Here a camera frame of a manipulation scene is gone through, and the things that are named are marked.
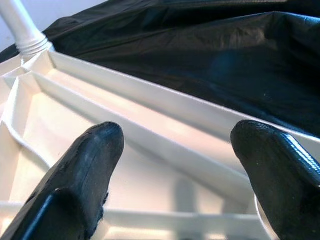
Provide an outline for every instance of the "white plastic base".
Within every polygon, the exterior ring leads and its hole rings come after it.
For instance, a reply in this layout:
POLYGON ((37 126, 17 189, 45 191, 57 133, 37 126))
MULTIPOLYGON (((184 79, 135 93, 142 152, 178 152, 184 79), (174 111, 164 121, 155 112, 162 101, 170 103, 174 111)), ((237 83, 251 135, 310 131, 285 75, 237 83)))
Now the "white plastic base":
MULTIPOLYGON (((0 64, 2 233, 72 142, 112 121, 125 148, 93 239, 270 239, 230 144, 258 119, 60 53, 19 59, 0 64)), ((318 157, 317 138, 276 127, 318 157)))

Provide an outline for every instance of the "black garbage bag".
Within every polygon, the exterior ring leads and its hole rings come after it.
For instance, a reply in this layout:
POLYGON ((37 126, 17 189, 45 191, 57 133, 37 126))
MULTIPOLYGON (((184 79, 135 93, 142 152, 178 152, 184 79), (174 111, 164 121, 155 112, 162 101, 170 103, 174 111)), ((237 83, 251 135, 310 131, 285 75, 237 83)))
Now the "black garbage bag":
POLYGON ((60 53, 320 137, 319 16, 318 0, 110 0, 44 33, 60 53))

